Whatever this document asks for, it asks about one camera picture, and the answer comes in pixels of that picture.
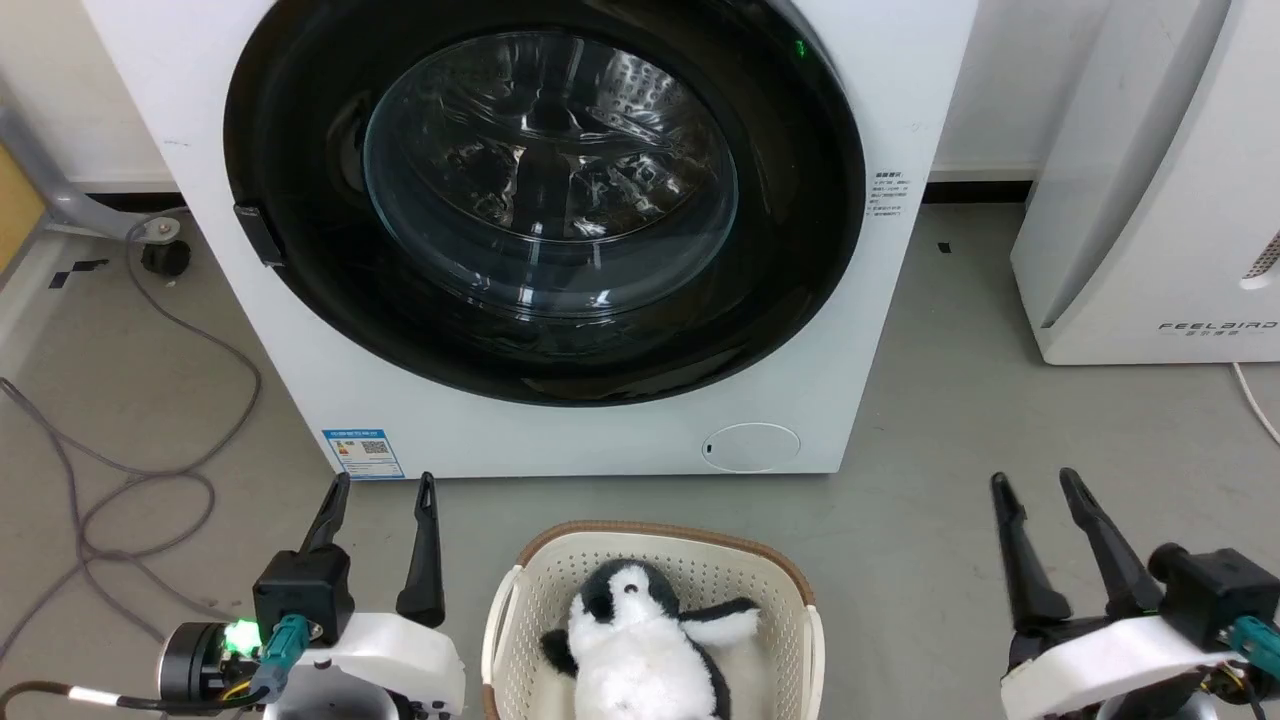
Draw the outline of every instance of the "white air purifier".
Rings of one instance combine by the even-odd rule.
[[[1280,3],[1115,3],[1012,251],[1053,365],[1280,360]]]

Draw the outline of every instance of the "beige plastic basket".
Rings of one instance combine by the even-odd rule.
[[[485,624],[480,674],[489,720],[572,719],[572,685],[541,657],[539,638],[561,621],[586,575],[612,557],[660,568],[685,607],[740,596],[758,602],[759,655],[773,693],[762,691],[760,714],[740,712],[735,697],[733,720],[817,720],[826,651],[822,619],[800,570],[764,544],[643,523],[567,523],[520,553]]]

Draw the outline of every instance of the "white wall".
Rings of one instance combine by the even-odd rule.
[[[982,0],[932,179],[1032,179],[1111,0]]]
[[[0,0],[0,96],[87,190],[174,190],[79,0]]]
[[[68,177],[93,191],[172,190],[79,0],[0,3],[0,83]],[[1108,3],[982,1],[934,179],[1033,177]]]

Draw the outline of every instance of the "metal stand leg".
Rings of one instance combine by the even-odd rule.
[[[46,228],[123,241],[143,218],[113,210],[81,192],[67,179],[17,110],[4,102],[0,102],[0,145],[9,150],[9,155],[49,205],[51,222]],[[156,218],[146,224],[137,240],[147,245],[168,245],[178,237],[180,229],[182,223],[177,219]]]

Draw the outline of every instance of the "penguin plush toy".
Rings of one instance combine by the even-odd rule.
[[[568,629],[547,633],[541,647],[577,679],[576,720],[731,720],[728,685],[705,646],[750,638],[759,618],[748,598],[681,612],[660,570],[609,560],[573,596]]]

